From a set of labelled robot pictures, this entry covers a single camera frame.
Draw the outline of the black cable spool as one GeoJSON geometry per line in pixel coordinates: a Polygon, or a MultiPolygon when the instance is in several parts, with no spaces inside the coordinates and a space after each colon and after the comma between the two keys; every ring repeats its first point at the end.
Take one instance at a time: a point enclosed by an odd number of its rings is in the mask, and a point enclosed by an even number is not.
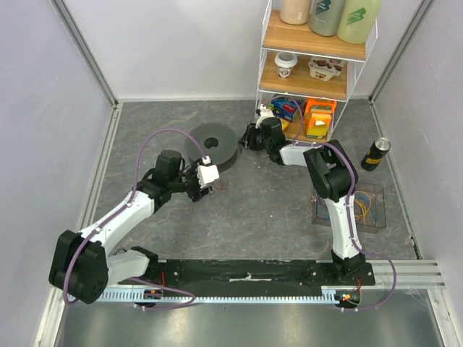
{"type": "Polygon", "coordinates": [[[239,155],[238,136],[225,124],[208,122],[200,124],[190,131],[190,136],[217,165],[218,172],[229,170],[239,155]]]}

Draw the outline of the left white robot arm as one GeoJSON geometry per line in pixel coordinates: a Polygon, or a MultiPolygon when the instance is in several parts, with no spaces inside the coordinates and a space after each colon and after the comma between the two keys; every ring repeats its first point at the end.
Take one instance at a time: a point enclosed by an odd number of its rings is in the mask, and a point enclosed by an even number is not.
{"type": "Polygon", "coordinates": [[[109,213],[81,231],[64,231],[56,242],[49,283],[62,291],[68,304],[95,302],[107,286],[136,278],[151,284],[158,278],[156,254],[133,247],[112,255],[113,248],[135,226],[157,213],[173,194],[185,193],[193,202],[212,190],[219,178],[210,157],[187,165],[175,150],[162,151],[153,168],[109,213]]]}

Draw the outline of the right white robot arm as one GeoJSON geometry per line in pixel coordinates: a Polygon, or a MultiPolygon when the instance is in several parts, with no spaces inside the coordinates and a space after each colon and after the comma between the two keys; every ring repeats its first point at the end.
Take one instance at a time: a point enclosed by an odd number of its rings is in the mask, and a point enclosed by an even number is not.
{"type": "Polygon", "coordinates": [[[333,239],[331,261],[310,262],[309,282],[317,286],[375,285],[373,267],[361,250],[355,225],[358,175],[340,142],[293,144],[285,138],[280,119],[267,117],[249,123],[239,143],[248,150],[265,150],[280,166],[307,167],[314,190],[325,202],[333,239]]]}

